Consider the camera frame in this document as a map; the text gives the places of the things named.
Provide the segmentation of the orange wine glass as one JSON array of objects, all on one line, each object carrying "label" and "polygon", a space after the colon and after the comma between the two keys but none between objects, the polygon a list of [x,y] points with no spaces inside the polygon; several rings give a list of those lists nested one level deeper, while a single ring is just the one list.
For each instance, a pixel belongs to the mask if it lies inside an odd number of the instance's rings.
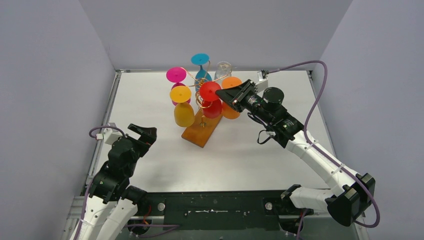
[{"label": "orange wine glass", "polygon": [[[242,81],[238,77],[230,76],[221,82],[221,88],[229,89],[239,86],[241,83]],[[233,97],[230,96],[228,100],[222,100],[222,116],[230,120],[237,119],[240,116],[240,113],[232,108],[232,99]]]}]

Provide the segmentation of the red wine glass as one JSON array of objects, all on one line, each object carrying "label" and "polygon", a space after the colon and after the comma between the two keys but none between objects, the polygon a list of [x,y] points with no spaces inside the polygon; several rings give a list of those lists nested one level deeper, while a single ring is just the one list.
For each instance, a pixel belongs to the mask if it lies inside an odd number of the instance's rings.
[{"label": "red wine glass", "polygon": [[199,89],[199,96],[202,98],[201,110],[205,117],[215,119],[221,115],[222,103],[216,94],[221,86],[213,81],[205,82]]}]

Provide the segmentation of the gold wire rack wooden base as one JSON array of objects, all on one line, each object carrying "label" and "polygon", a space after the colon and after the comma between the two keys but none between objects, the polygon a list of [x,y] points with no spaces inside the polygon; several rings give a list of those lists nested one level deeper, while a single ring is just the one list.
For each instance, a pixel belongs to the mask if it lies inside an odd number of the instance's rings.
[{"label": "gold wire rack wooden base", "polygon": [[[194,81],[196,80],[195,76],[192,76],[191,73],[189,73],[187,70],[186,70],[186,73],[189,74],[194,79]],[[198,106],[198,111],[194,115],[195,121],[191,126],[186,127],[186,129],[182,133],[181,137],[184,140],[186,140],[186,141],[188,141],[188,142],[190,142],[190,143],[192,143],[192,144],[194,144],[198,147],[204,148],[206,143],[208,142],[208,140],[212,136],[214,130],[216,129],[216,127],[220,123],[223,115],[221,113],[220,116],[218,116],[217,118],[207,118],[207,117],[205,117],[203,115],[203,112],[202,112],[202,109],[201,109],[202,98],[199,95],[199,91],[195,92],[195,103]]]}]

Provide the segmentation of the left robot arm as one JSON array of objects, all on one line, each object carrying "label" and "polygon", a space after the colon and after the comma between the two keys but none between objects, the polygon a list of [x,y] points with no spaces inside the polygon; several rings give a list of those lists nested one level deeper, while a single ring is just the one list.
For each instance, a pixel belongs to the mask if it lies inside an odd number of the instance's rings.
[{"label": "left robot arm", "polygon": [[149,207],[147,192],[130,184],[137,162],[157,140],[157,128],[131,123],[133,138],[114,125],[92,128],[88,135],[111,146],[108,160],[87,185],[72,240],[114,240],[134,215]]}]

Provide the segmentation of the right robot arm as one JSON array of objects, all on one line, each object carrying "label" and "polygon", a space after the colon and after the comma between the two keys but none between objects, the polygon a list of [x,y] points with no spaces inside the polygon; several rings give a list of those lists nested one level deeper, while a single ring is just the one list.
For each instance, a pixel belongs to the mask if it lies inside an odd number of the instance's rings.
[{"label": "right robot arm", "polygon": [[361,175],[331,155],[312,137],[305,126],[283,106],[285,97],[277,87],[257,94],[252,80],[215,94],[231,109],[264,126],[270,139],[303,160],[327,184],[328,189],[314,189],[295,184],[282,193],[282,209],[295,214],[310,209],[330,214],[340,225],[349,227],[373,205],[376,180],[368,173]]}]

